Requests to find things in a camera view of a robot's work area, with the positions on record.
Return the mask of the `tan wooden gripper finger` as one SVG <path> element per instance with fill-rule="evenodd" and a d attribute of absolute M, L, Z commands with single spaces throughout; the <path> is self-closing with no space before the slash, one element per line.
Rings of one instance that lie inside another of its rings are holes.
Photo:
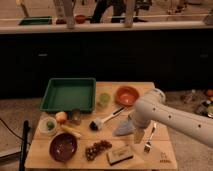
<path fill-rule="evenodd" d="M 145 135 L 145 131 L 143 129 L 136 129 L 134 131 L 134 143 L 139 144 Z"/>

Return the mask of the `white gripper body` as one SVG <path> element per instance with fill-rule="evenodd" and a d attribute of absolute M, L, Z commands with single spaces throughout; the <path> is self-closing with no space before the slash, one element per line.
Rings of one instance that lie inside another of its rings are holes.
<path fill-rule="evenodd" d="M 141 129 L 146 129 L 150 123 L 151 120 L 138 112 L 135 113 L 134 117 L 131 118 L 132 123 L 135 128 L 141 128 Z"/>

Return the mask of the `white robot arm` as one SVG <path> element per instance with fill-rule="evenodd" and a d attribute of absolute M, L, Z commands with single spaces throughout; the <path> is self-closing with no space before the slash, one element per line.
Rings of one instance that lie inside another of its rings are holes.
<path fill-rule="evenodd" d="M 144 93 L 133 105 L 133 125 L 146 129 L 157 121 L 213 148 L 213 119 L 168 107 L 165 100 L 160 89 Z"/>

